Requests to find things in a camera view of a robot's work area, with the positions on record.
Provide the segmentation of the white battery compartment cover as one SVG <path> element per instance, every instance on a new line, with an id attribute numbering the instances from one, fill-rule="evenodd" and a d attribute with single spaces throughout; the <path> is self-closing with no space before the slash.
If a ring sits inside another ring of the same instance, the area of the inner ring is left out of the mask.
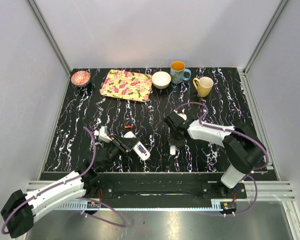
<path id="1" fill-rule="evenodd" d="M 175 145 L 170 146 L 169 153 L 172 156 L 174 156 L 176 154 L 176 146 Z"/>

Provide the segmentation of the blue AAA battery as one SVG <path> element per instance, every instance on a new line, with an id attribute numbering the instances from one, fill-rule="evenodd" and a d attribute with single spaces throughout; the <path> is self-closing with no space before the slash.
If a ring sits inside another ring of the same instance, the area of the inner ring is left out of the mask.
<path id="1" fill-rule="evenodd" d="M 138 146 L 138 149 L 139 149 L 140 152 L 147 155 L 147 151 L 141 145 Z"/>

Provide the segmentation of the white remote control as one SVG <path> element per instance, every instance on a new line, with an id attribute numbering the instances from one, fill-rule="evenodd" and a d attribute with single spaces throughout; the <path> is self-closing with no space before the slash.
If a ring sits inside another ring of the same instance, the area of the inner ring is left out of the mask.
<path id="1" fill-rule="evenodd" d="M 126 139 L 136 139 L 137 137 L 135 136 L 135 134 L 132 131 L 128 131 L 124 136 L 124 138 Z M 135 153 L 139 156 L 139 158 L 142 161 L 146 161 L 150 158 L 151 154 L 150 152 L 147 150 L 147 148 L 141 143 L 141 141 L 139 140 L 136 145 L 133 147 L 133 150 L 135 151 Z"/>

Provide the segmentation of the red AAA battery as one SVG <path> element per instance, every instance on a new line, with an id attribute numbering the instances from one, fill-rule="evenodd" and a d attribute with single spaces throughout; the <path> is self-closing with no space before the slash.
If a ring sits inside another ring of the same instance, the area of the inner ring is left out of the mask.
<path id="1" fill-rule="evenodd" d="M 125 125 L 124 126 L 124 129 L 132 129 L 133 128 L 133 125 Z"/>

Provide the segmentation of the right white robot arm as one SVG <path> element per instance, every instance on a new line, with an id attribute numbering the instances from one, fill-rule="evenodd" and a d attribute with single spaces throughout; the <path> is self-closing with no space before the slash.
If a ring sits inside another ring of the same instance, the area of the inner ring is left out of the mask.
<path id="1" fill-rule="evenodd" d="M 256 165 L 267 156 L 265 146 L 245 124 L 236 127 L 221 126 L 203 122 L 201 119 L 185 119 L 176 112 L 168 115 L 164 122 L 170 129 L 172 145 L 181 146 L 192 139 L 224 148 L 230 166 L 217 186 L 217 192 L 223 198 L 233 195 L 235 186 L 254 171 Z"/>

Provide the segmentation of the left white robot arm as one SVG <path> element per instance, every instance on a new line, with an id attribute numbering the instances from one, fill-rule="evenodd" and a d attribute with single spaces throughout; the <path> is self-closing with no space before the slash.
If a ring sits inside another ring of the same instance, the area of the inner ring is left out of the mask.
<path id="1" fill-rule="evenodd" d="M 111 149 L 97 149 L 93 145 L 91 160 L 85 161 L 60 180 L 27 193 L 20 189 L 14 191 L 0 211 L 4 221 L 2 234 L 9 235 L 12 239 L 18 238 L 47 213 L 68 201 L 96 196 L 99 190 L 96 184 L 99 173 L 104 172 L 106 165 L 120 153 L 134 150 L 140 141 L 132 135 L 111 135 L 107 139 Z"/>

